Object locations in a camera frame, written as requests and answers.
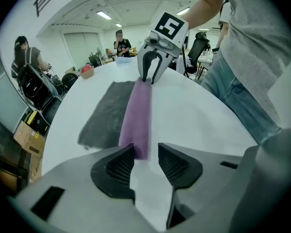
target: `person's arm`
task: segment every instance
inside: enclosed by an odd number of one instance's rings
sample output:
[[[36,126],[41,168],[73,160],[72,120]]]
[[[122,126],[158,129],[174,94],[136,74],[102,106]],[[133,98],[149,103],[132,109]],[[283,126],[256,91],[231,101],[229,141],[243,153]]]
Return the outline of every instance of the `person's arm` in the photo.
[[[224,39],[224,37],[225,37],[225,36],[227,35],[227,33],[228,33],[228,29],[229,29],[229,25],[228,25],[228,23],[224,22],[224,23],[223,23],[223,28],[222,28],[222,30],[221,30],[221,32],[220,32],[220,36],[219,36],[219,40],[218,40],[218,43],[217,43],[217,45],[216,45],[216,48],[220,47],[222,40]]]
[[[126,48],[123,50],[123,51],[121,51],[120,53],[119,53],[119,56],[122,56],[124,53],[126,53],[127,51],[129,51],[130,49],[131,49],[131,44],[130,44],[130,42],[126,39]]]
[[[114,42],[114,49],[118,48],[118,39],[116,39],[116,41]]]
[[[214,18],[221,9],[223,0],[199,0],[182,19],[189,23],[189,30],[198,27]]]
[[[38,60],[38,64],[39,64],[41,70],[44,72],[47,72],[49,70],[49,66],[43,62],[40,54],[38,55],[37,60]]]
[[[16,81],[17,81],[17,74],[18,74],[18,67],[13,61],[12,66],[11,66],[11,76]]]
[[[126,53],[127,51],[129,51],[129,48],[125,48],[123,51],[118,53],[118,56],[121,57],[124,53]]]

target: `jeans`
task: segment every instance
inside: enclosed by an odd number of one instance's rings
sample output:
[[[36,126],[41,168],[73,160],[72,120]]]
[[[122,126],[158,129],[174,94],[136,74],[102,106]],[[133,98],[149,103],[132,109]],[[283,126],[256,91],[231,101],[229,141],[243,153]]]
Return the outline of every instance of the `jeans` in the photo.
[[[282,130],[238,81],[221,52],[218,52],[202,80],[201,86],[220,99],[237,115],[258,144]]]

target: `purple towel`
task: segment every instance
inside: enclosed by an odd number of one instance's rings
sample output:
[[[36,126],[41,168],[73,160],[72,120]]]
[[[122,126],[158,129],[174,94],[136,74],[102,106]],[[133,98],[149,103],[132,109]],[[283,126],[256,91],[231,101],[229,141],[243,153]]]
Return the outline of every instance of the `purple towel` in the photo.
[[[139,78],[127,104],[119,139],[119,146],[134,144],[135,159],[139,160],[148,158],[151,95],[151,80],[143,82]]]

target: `black slot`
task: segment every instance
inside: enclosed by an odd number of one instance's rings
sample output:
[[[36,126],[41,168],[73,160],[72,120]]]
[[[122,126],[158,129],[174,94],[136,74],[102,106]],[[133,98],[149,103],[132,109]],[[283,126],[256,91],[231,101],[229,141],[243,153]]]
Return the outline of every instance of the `black slot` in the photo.
[[[223,162],[220,163],[220,165],[229,167],[231,169],[237,169],[237,167],[238,167],[238,164],[235,164],[235,163],[232,163],[232,162],[228,162],[228,161],[223,161]]]
[[[184,222],[185,219],[186,218],[175,207],[174,211],[173,211],[173,214],[172,214],[172,218],[170,220],[170,225],[167,226],[168,229],[176,226],[177,224],[180,224],[180,223]]]
[[[159,165],[175,190],[189,188],[203,173],[197,159],[164,143],[159,143]]]
[[[33,206],[31,211],[41,219],[47,220],[63,192],[64,190],[59,187],[50,187],[39,199],[39,201]]]
[[[134,146],[129,144],[127,147],[100,159],[92,166],[92,181],[111,198],[135,201],[135,192],[129,187],[134,157]]]

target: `person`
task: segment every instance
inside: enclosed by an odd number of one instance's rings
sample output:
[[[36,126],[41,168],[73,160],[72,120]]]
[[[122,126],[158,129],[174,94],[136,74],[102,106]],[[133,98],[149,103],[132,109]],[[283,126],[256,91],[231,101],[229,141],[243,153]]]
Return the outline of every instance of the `person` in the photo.
[[[267,92],[291,60],[291,31],[270,0],[229,0],[229,30],[201,86],[225,103],[260,144],[277,134]],[[182,16],[189,29],[215,17],[223,0],[200,0]]]
[[[186,65],[186,68],[192,67],[191,62],[190,62],[190,58],[188,56],[185,56],[185,65]],[[176,60],[176,72],[178,72],[182,75],[185,75],[183,55],[179,55],[178,59]]]
[[[113,45],[114,49],[117,50],[117,56],[130,58],[129,50],[131,49],[131,45],[128,39],[123,39],[122,30],[116,31],[115,37],[116,41],[113,43]]]
[[[220,9],[220,19],[219,19],[220,36],[216,48],[220,47],[222,40],[228,33],[228,21],[231,14],[232,14],[231,4],[228,0],[225,0]]]
[[[29,47],[28,40],[25,36],[19,36],[14,45],[14,60],[12,63],[12,78],[17,78],[20,68],[26,64],[31,64],[34,68],[42,71],[48,71],[49,65],[43,62],[40,50]]]

